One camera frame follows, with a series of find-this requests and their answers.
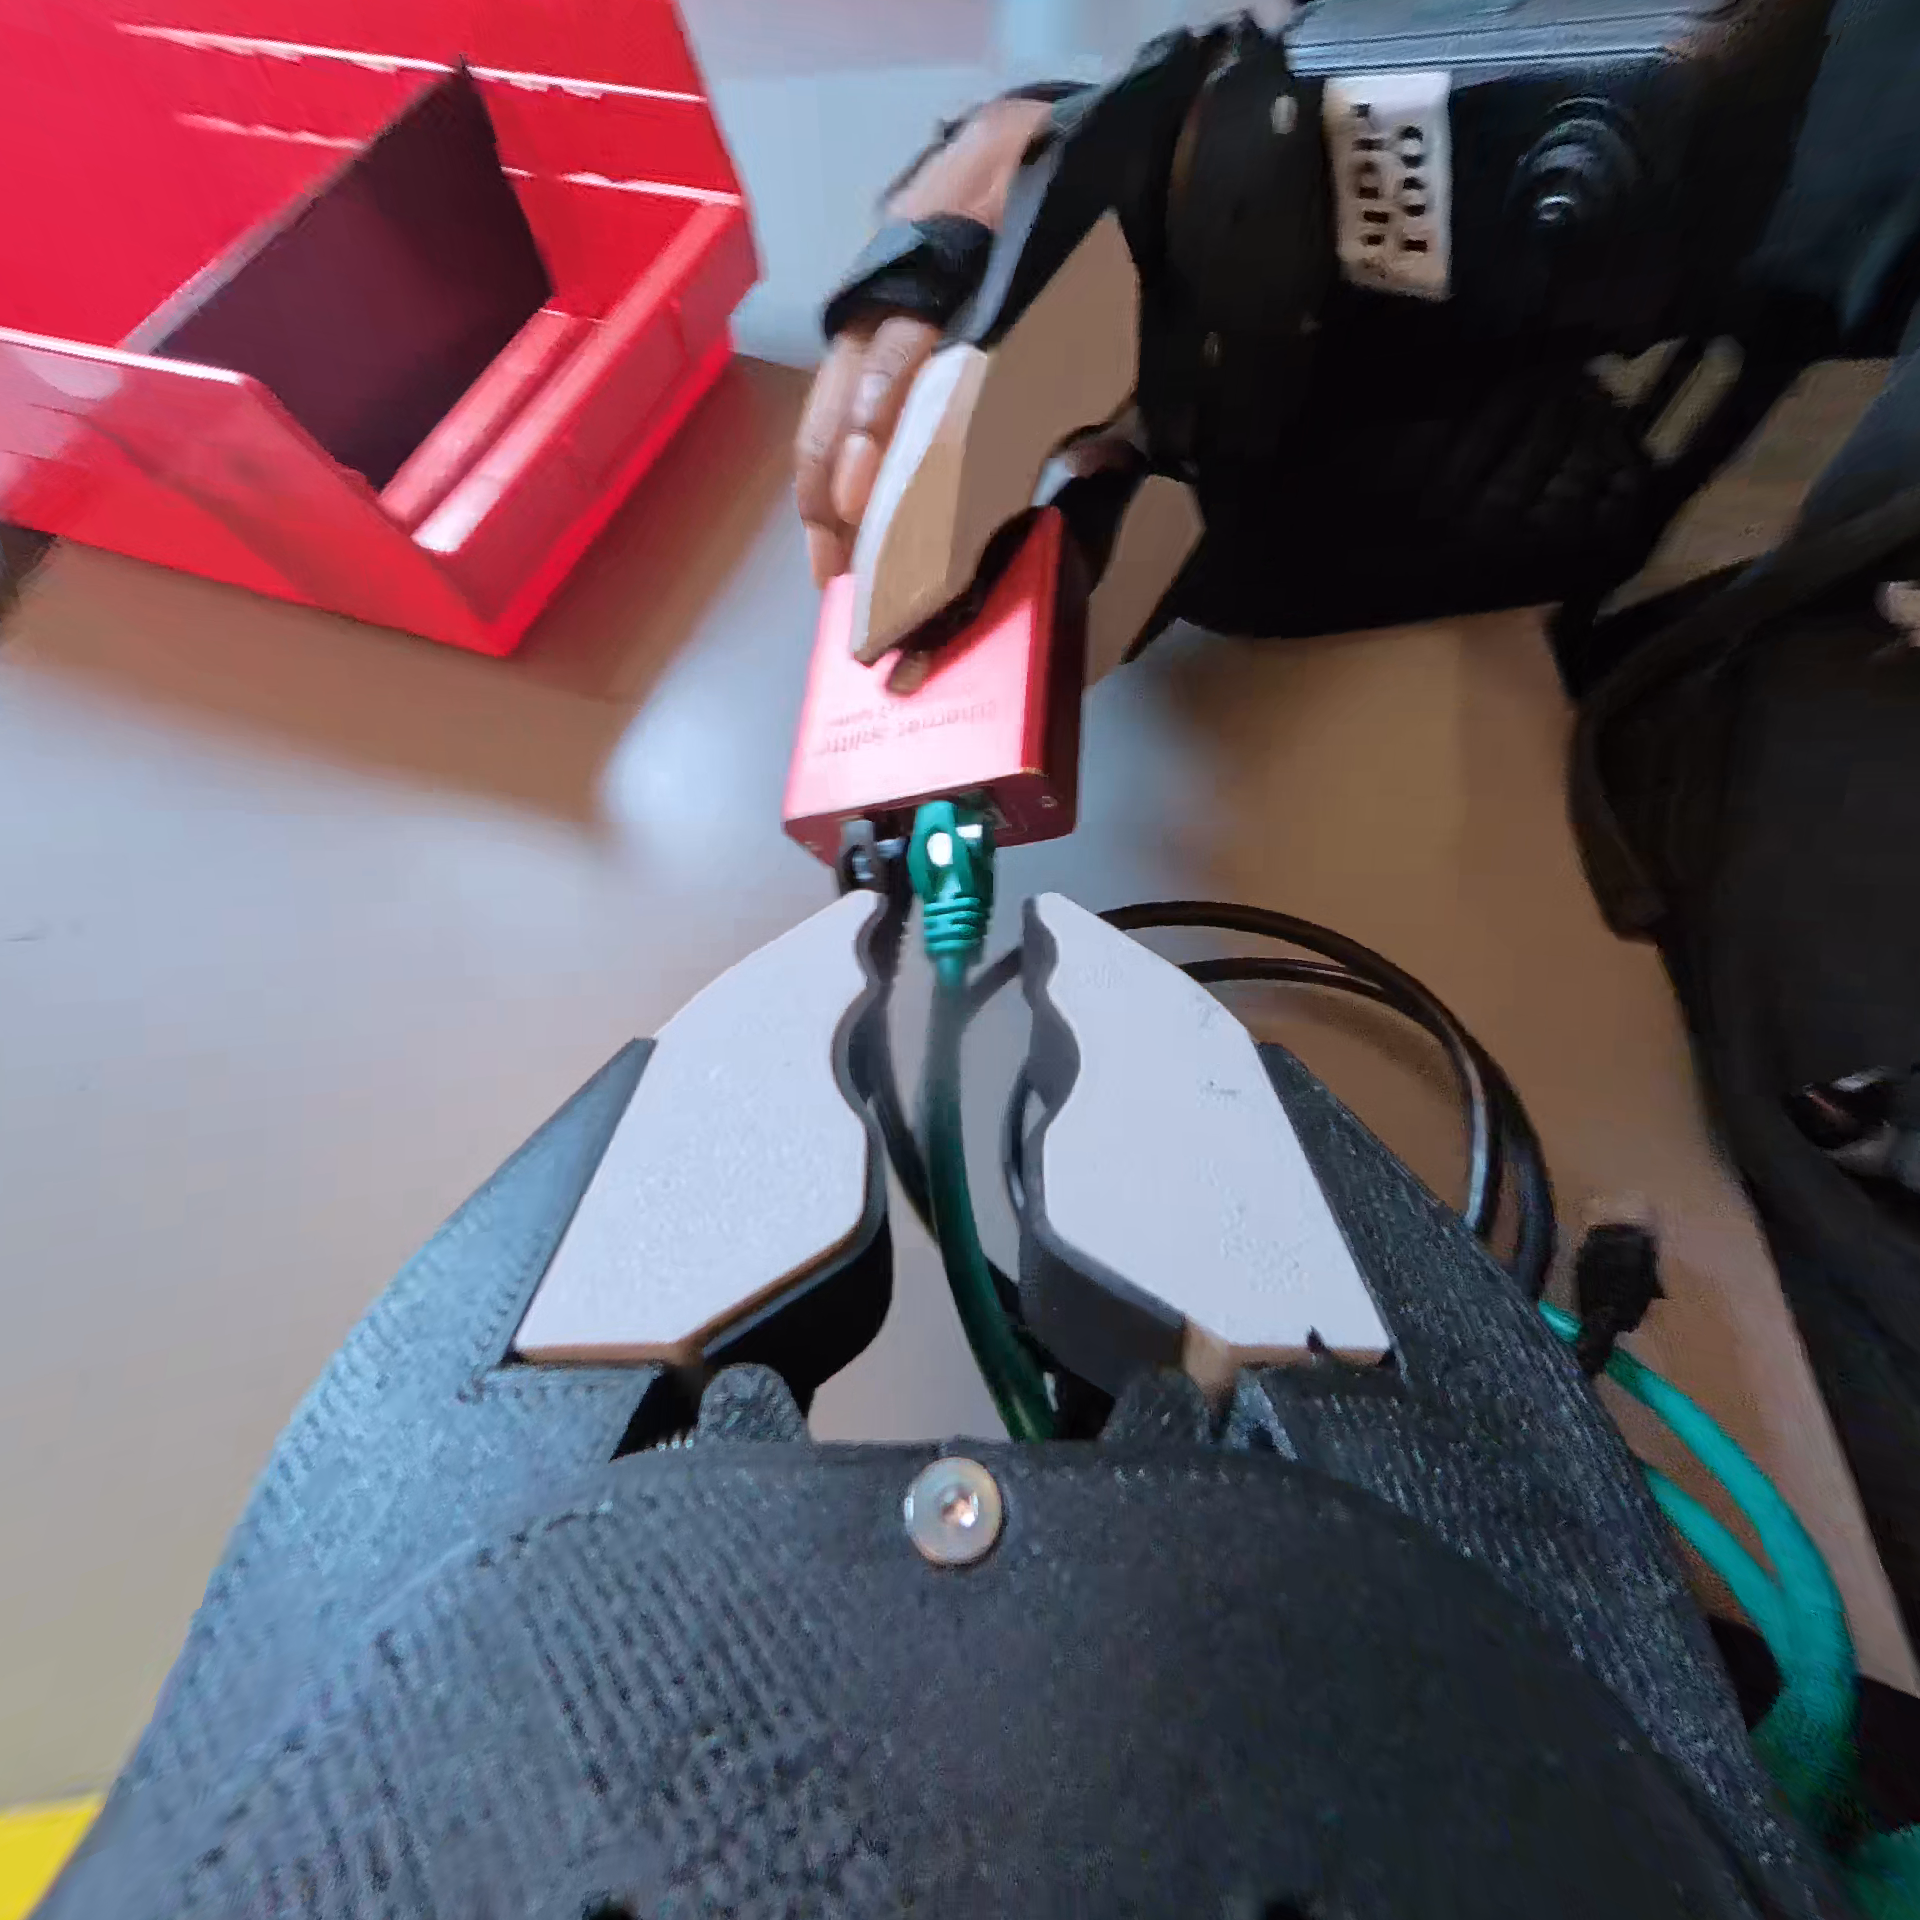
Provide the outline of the yellow plastic bin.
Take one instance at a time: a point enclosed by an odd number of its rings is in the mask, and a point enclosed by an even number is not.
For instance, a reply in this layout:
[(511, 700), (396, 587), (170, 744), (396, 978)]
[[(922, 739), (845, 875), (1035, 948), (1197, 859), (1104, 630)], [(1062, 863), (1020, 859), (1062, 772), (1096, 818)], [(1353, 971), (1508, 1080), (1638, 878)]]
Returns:
[(0, 1811), (0, 1915), (27, 1920), (87, 1835), (101, 1793), (31, 1801)]

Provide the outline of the person's right hand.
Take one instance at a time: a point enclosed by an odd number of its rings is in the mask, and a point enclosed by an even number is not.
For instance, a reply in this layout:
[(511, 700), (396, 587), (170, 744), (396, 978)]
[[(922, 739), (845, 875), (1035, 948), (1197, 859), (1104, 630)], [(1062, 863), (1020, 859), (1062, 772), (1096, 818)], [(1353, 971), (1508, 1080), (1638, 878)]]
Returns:
[[(1046, 96), (976, 105), (899, 173), (887, 220), (967, 215), (997, 228), (1016, 171), (1046, 126)], [(934, 341), (934, 320), (873, 315), (831, 334), (816, 362), (797, 423), (797, 519), (816, 587), (854, 565), (873, 472)]]

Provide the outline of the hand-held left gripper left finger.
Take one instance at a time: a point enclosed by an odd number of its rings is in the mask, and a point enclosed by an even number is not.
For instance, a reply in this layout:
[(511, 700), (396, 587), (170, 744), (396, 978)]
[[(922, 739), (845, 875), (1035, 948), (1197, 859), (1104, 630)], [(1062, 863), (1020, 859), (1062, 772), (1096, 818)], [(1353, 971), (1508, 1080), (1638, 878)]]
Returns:
[(698, 988), (647, 1045), (624, 1112), (516, 1320), (532, 1365), (763, 1365), (807, 1414), (890, 1291), (887, 1141), (854, 1080), (887, 1002), (879, 892), (847, 892)]

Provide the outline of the red ethernet splitter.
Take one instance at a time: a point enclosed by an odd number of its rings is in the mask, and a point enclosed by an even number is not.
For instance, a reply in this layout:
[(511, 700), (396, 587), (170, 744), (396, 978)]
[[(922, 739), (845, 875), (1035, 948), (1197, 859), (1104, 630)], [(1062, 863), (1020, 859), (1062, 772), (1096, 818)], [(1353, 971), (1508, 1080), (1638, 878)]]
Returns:
[(1062, 505), (993, 537), (983, 599), (931, 653), (854, 661), (854, 572), (821, 587), (783, 829), (836, 863), (845, 822), (903, 835), (934, 798), (976, 804), (1005, 848), (1077, 829), (1088, 557)]

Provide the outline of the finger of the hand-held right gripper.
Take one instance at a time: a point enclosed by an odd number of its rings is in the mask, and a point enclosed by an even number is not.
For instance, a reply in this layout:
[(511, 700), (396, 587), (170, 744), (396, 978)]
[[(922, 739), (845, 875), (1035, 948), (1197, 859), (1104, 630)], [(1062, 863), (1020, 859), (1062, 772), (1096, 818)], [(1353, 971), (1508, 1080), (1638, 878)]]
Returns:
[(1190, 479), (1127, 439), (1073, 451), (1073, 532), (1088, 565), (1088, 672), (1096, 687), (1164, 627), (1164, 593), (1208, 537)]
[(1137, 263), (1109, 209), (990, 341), (931, 352), (854, 532), (854, 661), (879, 661), (967, 593), (1046, 460), (1137, 387)]

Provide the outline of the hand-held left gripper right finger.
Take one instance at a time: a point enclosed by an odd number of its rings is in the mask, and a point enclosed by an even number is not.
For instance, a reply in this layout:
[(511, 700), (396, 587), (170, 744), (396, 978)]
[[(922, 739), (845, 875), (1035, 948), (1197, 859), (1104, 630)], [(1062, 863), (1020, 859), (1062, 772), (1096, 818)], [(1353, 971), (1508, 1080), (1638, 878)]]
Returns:
[(1035, 1126), (1020, 1151), (1020, 1302), (1110, 1401), (1179, 1371), (1394, 1353), (1380, 1302), (1249, 1026), (1068, 896), (1024, 899)]

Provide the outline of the red plastic bin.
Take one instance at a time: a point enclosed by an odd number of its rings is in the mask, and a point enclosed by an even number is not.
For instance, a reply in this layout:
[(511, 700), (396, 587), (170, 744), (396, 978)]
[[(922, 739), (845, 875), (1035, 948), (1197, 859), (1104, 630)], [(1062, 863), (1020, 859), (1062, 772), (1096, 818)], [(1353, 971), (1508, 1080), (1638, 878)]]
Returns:
[[(6, 521), (506, 656), (727, 362), (749, 209), (677, 5), (6, 5)], [(455, 60), (547, 303), (373, 489), (124, 334)]]

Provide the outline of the black bin divider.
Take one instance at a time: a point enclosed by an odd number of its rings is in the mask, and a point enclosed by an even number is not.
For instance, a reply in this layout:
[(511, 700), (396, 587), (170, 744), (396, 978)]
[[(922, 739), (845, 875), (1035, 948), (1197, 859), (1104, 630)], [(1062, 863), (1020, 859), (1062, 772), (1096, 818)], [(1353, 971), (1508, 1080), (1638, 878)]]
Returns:
[(383, 489), (547, 295), (492, 110), (455, 60), (124, 347), (266, 380)]

